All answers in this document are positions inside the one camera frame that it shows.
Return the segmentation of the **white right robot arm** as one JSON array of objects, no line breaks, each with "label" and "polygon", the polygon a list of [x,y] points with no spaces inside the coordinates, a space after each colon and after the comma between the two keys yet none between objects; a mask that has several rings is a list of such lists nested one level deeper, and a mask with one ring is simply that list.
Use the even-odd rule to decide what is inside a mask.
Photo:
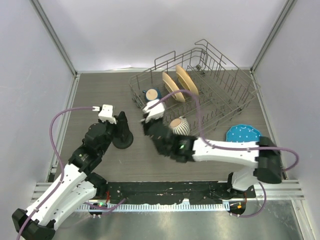
[{"label": "white right robot arm", "polygon": [[282,182],[281,154],[267,137],[261,137],[257,142],[213,141],[174,134],[161,119],[141,124],[158,154],[176,162],[217,161],[242,165],[243,169],[228,175],[225,190],[230,197],[238,197],[258,182]]}]

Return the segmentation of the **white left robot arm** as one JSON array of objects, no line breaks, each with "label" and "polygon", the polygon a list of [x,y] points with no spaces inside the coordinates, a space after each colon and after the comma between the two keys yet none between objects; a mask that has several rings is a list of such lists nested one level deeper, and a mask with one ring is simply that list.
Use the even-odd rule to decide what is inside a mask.
[{"label": "white left robot arm", "polygon": [[107,181],[93,170],[116,134],[116,124],[92,124],[60,177],[26,210],[18,208],[12,220],[18,237],[26,240],[51,240],[61,224],[82,204],[107,192]]}]

